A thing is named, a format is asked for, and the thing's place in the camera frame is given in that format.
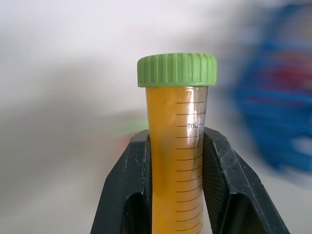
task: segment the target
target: green cap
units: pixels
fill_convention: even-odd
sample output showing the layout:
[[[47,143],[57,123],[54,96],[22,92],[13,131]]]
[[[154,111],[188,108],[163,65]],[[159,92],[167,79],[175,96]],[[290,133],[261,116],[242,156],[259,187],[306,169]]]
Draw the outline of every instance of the green cap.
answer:
[[[216,84],[216,59],[204,54],[162,54],[137,62],[138,87],[211,86]]]

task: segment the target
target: black clamp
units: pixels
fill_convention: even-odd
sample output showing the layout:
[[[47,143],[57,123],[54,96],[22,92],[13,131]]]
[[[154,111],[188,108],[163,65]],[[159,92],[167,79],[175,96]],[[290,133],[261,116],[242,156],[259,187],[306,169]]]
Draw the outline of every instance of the black clamp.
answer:
[[[151,234],[150,149],[147,130],[131,139],[106,178],[91,234]],[[213,234],[289,234],[257,174],[209,128],[202,168]]]

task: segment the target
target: measurement markings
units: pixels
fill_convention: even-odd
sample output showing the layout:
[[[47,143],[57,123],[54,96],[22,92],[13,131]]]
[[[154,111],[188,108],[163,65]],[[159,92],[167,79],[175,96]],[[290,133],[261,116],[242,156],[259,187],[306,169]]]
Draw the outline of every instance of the measurement markings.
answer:
[[[197,227],[199,224],[200,224],[200,222],[197,223],[195,226],[193,226],[193,227],[191,227],[191,228],[183,229],[183,230],[176,230],[176,231],[177,231],[177,232],[187,231],[187,230],[190,230],[190,229],[193,229],[193,228]]]
[[[202,176],[202,174],[200,174],[199,177],[196,177],[196,178],[194,178],[194,179],[184,180],[184,181],[178,181],[178,182],[189,182],[189,181],[193,181],[193,180],[196,180],[196,179],[200,178],[201,176]]]
[[[196,147],[192,147],[192,148],[177,148],[176,150],[192,150],[192,149],[197,149],[202,147],[202,145],[196,146]]]
[[[192,211],[192,210],[195,210],[198,206],[196,206],[196,207],[194,207],[194,208],[192,208],[192,209],[190,209],[190,210],[187,210],[187,211],[176,211],[176,212],[188,212],[188,211]]]
[[[194,190],[196,190],[196,189],[198,189],[198,188],[200,188],[201,187],[201,184],[198,186],[198,187],[196,187],[196,188],[194,188],[194,189],[191,189],[191,190],[187,190],[187,191],[176,191],[177,193],[187,193],[187,192],[191,192],[191,191],[194,191]]]
[[[193,218],[190,218],[190,219],[186,219],[186,220],[176,220],[176,222],[186,222],[186,221],[190,221],[192,219],[195,219],[197,218],[203,211],[200,211],[198,215],[194,216]]]
[[[199,198],[201,194],[202,194],[202,193],[200,193],[197,197],[195,197],[195,198],[193,198],[193,199],[191,199],[191,200],[187,200],[187,201],[176,201],[176,202],[178,202],[178,203],[184,203],[184,202],[194,201],[195,199]]]
[[[177,136],[176,138],[196,138],[196,137],[200,137],[204,134],[199,134],[197,136]]]
[[[196,170],[196,169],[198,169],[198,168],[200,168],[200,167],[201,167],[201,165],[200,165],[199,167],[196,167],[196,168],[193,168],[193,169],[181,170],[181,171],[177,171],[177,172],[189,172],[189,171],[194,171],[194,170]]]
[[[200,158],[200,157],[202,157],[203,156],[203,154],[201,154],[200,156],[198,156],[198,157],[194,157],[194,158],[188,158],[188,159],[177,159],[177,161],[188,161],[188,160],[195,160],[195,159],[198,159],[198,158]]]
[[[200,112],[200,113],[191,113],[191,114],[177,114],[177,116],[191,116],[191,115],[201,115],[205,114],[206,112]]]

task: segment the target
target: orange liquid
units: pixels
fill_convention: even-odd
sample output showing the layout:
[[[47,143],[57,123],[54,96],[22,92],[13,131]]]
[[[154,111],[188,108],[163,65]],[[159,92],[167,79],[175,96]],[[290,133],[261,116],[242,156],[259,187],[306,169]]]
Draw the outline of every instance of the orange liquid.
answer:
[[[152,234],[199,234],[208,87],[146,88],[152,150]]]

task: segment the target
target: blue object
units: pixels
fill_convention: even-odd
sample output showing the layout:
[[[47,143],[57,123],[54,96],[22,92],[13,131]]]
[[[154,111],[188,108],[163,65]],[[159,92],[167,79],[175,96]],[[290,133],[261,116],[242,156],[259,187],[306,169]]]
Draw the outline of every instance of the blue object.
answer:
[[[234,98],[262,157],[273,168],[312,172],[312,155],[293,144],[304,137],[312,142],[311,5],[279,12]]]

